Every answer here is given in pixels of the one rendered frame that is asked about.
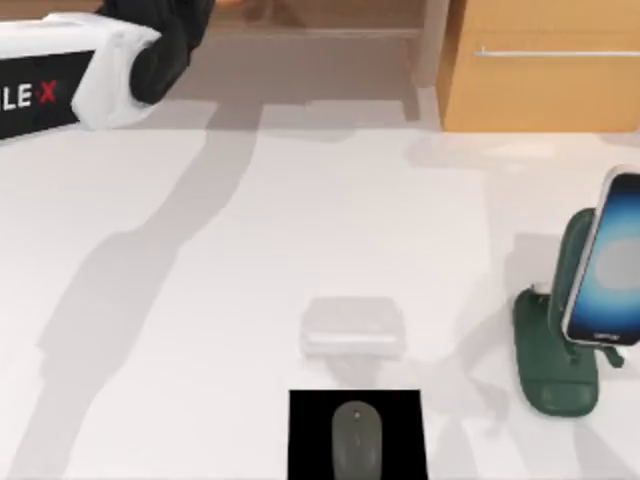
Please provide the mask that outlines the black mouse pad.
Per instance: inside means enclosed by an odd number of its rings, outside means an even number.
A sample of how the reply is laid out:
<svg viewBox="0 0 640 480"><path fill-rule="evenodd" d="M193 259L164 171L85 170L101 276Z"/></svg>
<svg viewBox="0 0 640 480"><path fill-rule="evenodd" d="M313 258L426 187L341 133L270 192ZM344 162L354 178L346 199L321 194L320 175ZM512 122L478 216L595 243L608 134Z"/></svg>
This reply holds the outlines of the black mouse pad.
<svg viewBox="0 0 640 480"><path fill-rule="evenodd" d="M334 480L332 416L352 400L369 403L381 415L381 480L429 480L421 393L411 389L292 390L287 480Z"/></svg>

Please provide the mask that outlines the dark grey computer mouse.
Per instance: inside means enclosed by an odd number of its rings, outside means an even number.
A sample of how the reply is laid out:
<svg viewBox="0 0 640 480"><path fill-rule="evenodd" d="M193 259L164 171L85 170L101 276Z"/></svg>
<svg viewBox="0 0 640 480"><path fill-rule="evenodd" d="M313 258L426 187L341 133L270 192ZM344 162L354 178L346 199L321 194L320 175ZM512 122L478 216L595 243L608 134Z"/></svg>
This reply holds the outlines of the dark grey computer mouse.
<svg viewBox="0 0 640 480"><path fill-rule="evenodd" d="M339 405L331 421L334 480L381 480L383 423L369 403Z"/></svg>

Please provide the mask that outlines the wooden cupboard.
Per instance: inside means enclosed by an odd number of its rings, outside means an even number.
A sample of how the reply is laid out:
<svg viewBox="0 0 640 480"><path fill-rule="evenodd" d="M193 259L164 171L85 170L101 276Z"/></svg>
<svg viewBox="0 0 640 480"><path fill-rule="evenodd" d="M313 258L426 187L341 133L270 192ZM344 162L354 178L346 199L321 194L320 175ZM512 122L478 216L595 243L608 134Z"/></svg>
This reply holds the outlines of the wooden cupboard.
<svg viewBox="0 0 640 480"><path fill-rule="evenodd" d="M450 0L218 0L220 30L387 33L410 45L416 82L433 86Z"/></svg>

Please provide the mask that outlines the dark green phone stand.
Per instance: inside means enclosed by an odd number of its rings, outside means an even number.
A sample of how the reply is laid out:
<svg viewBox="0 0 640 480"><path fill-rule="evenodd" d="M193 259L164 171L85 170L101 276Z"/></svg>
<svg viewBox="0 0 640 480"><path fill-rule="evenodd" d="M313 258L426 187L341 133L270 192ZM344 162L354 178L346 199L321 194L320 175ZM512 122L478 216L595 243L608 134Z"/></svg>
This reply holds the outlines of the dark green phone stand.
<svg viewBox="0 0 640 480"><path fill-rule="evenodd" d="M586 208L569 220L559 246L550 286L531 285L514 300L512 310L515 359L521 391L538 412L579 418L599 400L596 353L613 368L625 360L612 346L581 345L565 339L561 320L586 243L594 210Z"/></svg>

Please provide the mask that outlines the wooden drawer front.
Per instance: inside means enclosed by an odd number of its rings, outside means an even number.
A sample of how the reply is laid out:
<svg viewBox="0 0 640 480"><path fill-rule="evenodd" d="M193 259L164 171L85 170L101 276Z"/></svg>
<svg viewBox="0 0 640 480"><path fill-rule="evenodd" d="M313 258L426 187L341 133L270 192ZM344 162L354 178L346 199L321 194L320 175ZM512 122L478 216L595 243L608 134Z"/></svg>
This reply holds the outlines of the wooden drawer front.
<svg viewBox="0 0 640 480"><path fill-rule="evenodd" d="M436 93L448 132L632 132L640 58L487 58L490 50L640 51L640 0L450 0Z"/></svg>

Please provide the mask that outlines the smartphone with blue screen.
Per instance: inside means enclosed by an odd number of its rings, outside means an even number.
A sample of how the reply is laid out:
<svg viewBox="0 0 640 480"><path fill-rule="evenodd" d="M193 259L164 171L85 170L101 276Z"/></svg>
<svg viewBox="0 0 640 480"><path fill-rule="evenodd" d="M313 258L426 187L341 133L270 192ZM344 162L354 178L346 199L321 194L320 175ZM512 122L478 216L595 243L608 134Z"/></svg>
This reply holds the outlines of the smartphone with blue screen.
<svg viewBox="0 0 640 480"><path fill-rule="evenodd" d="M565 311L564 337L582 344L640 342L640 167L605 175Z"/></svg>

